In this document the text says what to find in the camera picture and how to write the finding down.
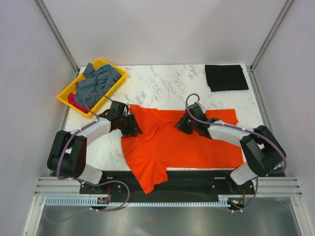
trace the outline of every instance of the glass panel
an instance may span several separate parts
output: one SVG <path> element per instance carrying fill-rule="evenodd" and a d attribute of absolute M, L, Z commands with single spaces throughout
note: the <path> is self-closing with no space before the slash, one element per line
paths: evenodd
<path fill-rule="evenodd" d="M 58 221 L 85 207 L 46 206 Z M 256 199 L 243 213 L 210 207 L 126 207 L 114 212 L 86 211 L 53 225 L 41 221 L 43 236 L 299 236 L 289 199 Z"/>

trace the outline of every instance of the gray cloth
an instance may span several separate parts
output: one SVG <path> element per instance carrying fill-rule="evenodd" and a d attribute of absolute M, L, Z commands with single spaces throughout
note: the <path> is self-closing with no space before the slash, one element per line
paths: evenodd
<path fill-rule="evenodd" d="M 83 72 L 86 77 L 77 84 L 76 95 L 74 100 L 82 107 L 84 96 L 90 92 L 100 92 L 106 94 L 108 90 L 121 78 L 120 73 L 112 66 L 100 68 L 95 71 L 93 65 L 89 63 Z M 103 96 L 98 94 L 89 95 L 86 103 L 90 108 L 94 106 Z"/>

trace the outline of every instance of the yellow tray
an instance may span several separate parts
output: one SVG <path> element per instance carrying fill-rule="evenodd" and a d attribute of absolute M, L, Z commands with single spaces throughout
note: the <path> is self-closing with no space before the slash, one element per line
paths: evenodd
<path fill-rule="evenodd" d="M 122 76 L 121 78 L 109 89 L 109 91 L 105 94 L 106 96 L 111 96 L 113 95 L 113 93 L 118 89 L 119 86 L 121 86 L 123 84 L 123 82 L 126 81 L 126 77 L 127 77 L 127 72 L 123 69 L 120 69 L 114 65 L 112 65 L 111 63 L 107 62 L 107 61 L 104 61 L 103 59 L 96 59 L 94 62 L 93 62 L 93 67 L 95 70 L 98 70 L 100 67 L 104 66 L 104 65 L 107 65 L 107 64 L 110 64 L 112 67 L 114 67 Z M 93 114 L 91 112 L 88 112 L 88 113 L 84 113 L 82 111 L 80 111 L 79 109 L 77 109 L 75 106 L 71 105 L 69 102 L 68 102 L 68 96 L 70 93 L 73 93 L 75 94 L 76 92 L 76 83 L 77 82 L 80 82 L 81 80 L 84 80 L 85 77 L 83 74 L 79 75 L 74 81 L 72 81 L 72 83 L 70 85 L 68 85 L 61 93 L 59 93 L 59 95 L 57 96 L 57 99 L 59 101 L 61 101 L 62 103 L 66 104 L 67 106 L 75 109 L 77 112 L 79 112 L 80 114 L 82 114 L 83 116 L 85 117 L 88 117 L 88 118 L 92 118 L 93 117 Z M 103 104 L 107 101 L 107 98 L 106 97 L 103 97 L 101 98 L 95 105 L 94 107 L 91 109 L 93 112 L 97 112 L 101 106 L 103 106 Z"/>

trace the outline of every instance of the black cloth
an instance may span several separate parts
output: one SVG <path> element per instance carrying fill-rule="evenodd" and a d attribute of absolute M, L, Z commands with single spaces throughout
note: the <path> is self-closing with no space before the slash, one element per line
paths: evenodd
<path fill-rule="evenodd" d="M 207 84 L 212 92 L 248 90 L 240 65 L 205 65 Z"/>

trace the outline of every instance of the white marble surface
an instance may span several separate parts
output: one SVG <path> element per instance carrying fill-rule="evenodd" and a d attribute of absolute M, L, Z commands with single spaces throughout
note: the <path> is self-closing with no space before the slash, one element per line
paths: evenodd
<path fill-rule="evenodd" d="M 185 99 L 198 93 L 206 109 L 235 109 L 239 125 L 262 124 L 258 105 L 244 64 L 241 64 L 249 90 L 211 92 L 206 82 L 204 65 L 137 65 L 121 66 L 128 72 L 126 82 L 111 97 L 129 104 L 161 110 L 184 110 Z M 98 113 L 110 107 L 107 101 Z M 90 122 L 69 109 L 65 130 L 70 131 Z M 130 170 L 121 147 L 120 131 L 115 130 L 90 144 L 87 163 L 101 170 Z"/>

